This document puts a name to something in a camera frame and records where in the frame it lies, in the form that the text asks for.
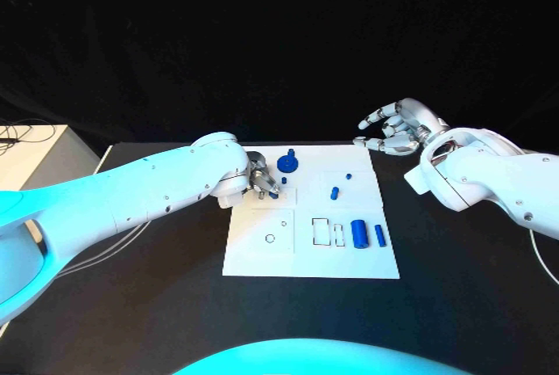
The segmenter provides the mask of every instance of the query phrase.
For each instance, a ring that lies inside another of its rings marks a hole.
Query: black table
[[[119,144],[102,170],[181,145]],[[401,280],[223,276],[231,209],[210,197],[55,281],[9,325],[0,373],[171,373],[227,348],[295,337],[378,345],[475,373],[557,373],[559,287],[528,230],[491,202],[456,213],[417,195],[404,173],[418,156],[371,156]],[[559,275],[557,241],[537,239]]]

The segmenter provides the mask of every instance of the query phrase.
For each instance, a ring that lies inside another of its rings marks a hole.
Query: black backdrop
[[[557,150],[555,0],[2,0],[0,113],[116,141],[348,140],[410,96]],[[369,135],[380,133],[374,129]]]

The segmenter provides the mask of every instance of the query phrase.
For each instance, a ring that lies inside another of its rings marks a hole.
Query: small blue object
[[[387,245],[387,241],[385,241],[385,235],[382,234],[381,224],[375,226],[375,231],[377,231],[377,238],[380,239],[380,245],[381,247],[384,247]]]
[[[277,169],[283,173],[292,173],[297,170],[297,167],[300,166],[300,162],[296,158],[296,151],[293,149],[289,150],[289,155],[284,155],[277,160]]]
[[[355,248],[368,248],[369,247],[368,228],[365,226],[364,220],[352,221],[352,234],[354,234]]]
[[[331,194],[331,198],[335,200],[338,198],[338,193],[341,192],[341,188],[339,187],[335,187],[332,189],[332,194]]]

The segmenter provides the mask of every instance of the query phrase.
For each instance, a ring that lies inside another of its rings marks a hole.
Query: robotic hand
[[[280,192],[266,158],[236,135],[152,155],[68,183],[0,192],[0,326],[29,307],[74,257],[99,241],[215,196],[223,208],[247,189]],[[40,227],[41,250],[27,222]]]
[[[417,193],[431,191],[456,211],[491,200],[519,225],[559,238],[557,155],[527,154],[486,129],[452,129],[410,98],[374,112],[359,129],[385,118],[387,139],[358,137],[354,142],[393,155],[410,155],[424,145],[420,165],[404,176]]]

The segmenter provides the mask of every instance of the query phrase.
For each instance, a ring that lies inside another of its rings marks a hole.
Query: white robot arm
[[[0,192],[0,325],[34,303],[67,263],[93,244],[197,203],[223,208],[246,189],[279,193],[260,153],[236,135],[214,133],[192,146],[97,175],[25,192]],[[25,225],[34,220],[42,252]]]
[[[387,117],[387,139],[358,137],[355,143],[394,155],[416,153],[424,144],[420,165],[404,176],[417,193],[431,191],[456,211],[491,200],[519,225],[559,238],[559,157],[527,154],[486,129],[450,129],[414,99],[381,108],[359,128]]]

